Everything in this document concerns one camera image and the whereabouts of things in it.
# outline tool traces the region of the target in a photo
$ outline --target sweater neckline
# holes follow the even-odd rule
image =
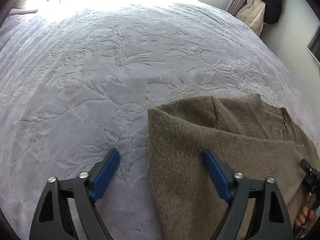
[[[290,116],[287,112],[287,109],[285,109],[285,107],[281,107],[283,111],[284,126],[282,128],[277,128],[273,126],[273,124],[267,119],[266,114],[263,112],[263,109],[261,106],[261,98],[259,94],[254,94],[250,98],[249,103],[259,126],[265,132],[268,139],[274,138],[274,136],[272,135],[276,136],[276,135],[279,135],[279,133],[285,132],[288,126],[287,122],[288,120],[290,120]]]

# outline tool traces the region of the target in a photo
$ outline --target bed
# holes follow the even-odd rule
[[[0,29],[0,208],[27,240],[47,179],[74,178],[117,148],[100,215],[114,239],[162,239],[147,109],[247,93],[285,106],[316,143],[297,82],[225,11],[197,0],[50,0],[36,13],[12,12]]]

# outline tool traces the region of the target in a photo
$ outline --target black jacket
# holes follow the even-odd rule
[[[279,21],[282,12],[282,0],[262,0],[266,4],[264,22],[274,24]]]

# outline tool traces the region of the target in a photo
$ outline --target folded sweater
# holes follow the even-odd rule
[[[227,208],[201,165],[204,149],[250,179],[274,177],[293,225],[306,199],[300,160],[317,169],[320,161],[285,108],[264,103],[258,94],[204,96],[149,109],[148,119],[150,183],[165,239],[209,240]],[[252,210],[253,201],[238,238],[245,236]]]

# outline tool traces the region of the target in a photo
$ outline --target silver bolt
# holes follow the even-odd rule
[[[56,180],[57,180],[56,177],[50,177],[50,178],[48,179],[48,182],[49,182],[49,183],[53,183],[53,182],[55,182]]]
[[[273,184],[276,182],[276,180],[273,177],[267,177],[267,182]]]
[[[81,173],[79,174],[79,178],[81,178],[81,179],[85,179],[85,178],[87,178],[87,177],[89,177],[89,173],[86,172],[86,171],[81,172]]]
[[[237,179],[243,179],[244,175],[241,172],[236,172],[235,174],[233,174],[233,176]]]

